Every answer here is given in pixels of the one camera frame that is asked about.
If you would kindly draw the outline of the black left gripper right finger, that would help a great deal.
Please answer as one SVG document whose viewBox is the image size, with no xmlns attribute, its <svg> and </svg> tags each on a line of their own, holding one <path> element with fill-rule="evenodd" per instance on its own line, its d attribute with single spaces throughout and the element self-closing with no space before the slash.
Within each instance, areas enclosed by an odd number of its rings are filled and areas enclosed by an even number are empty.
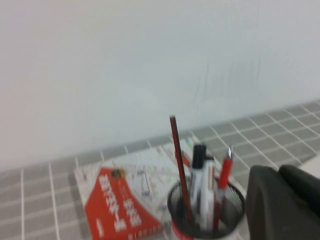
<svg viewBox="0 0 320 240">
<path fill-rule="evenodd" d="M 310 211 L 320 217 L 320 179 L 289 164 L 282 165 L 278 173 Z"/>
</svg>

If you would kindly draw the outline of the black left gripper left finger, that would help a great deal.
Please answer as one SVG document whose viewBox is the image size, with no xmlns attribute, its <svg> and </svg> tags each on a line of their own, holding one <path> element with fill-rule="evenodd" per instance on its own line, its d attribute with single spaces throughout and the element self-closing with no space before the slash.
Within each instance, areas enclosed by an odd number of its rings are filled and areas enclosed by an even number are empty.
<svg viewBox="0 0 320 240">
<path fill-rule="evenodd" d="M 255 165 L 250 169 L 245 207 L 252 240 L 320 238 L 320 217 L 272 167 Z"/>
</svg>

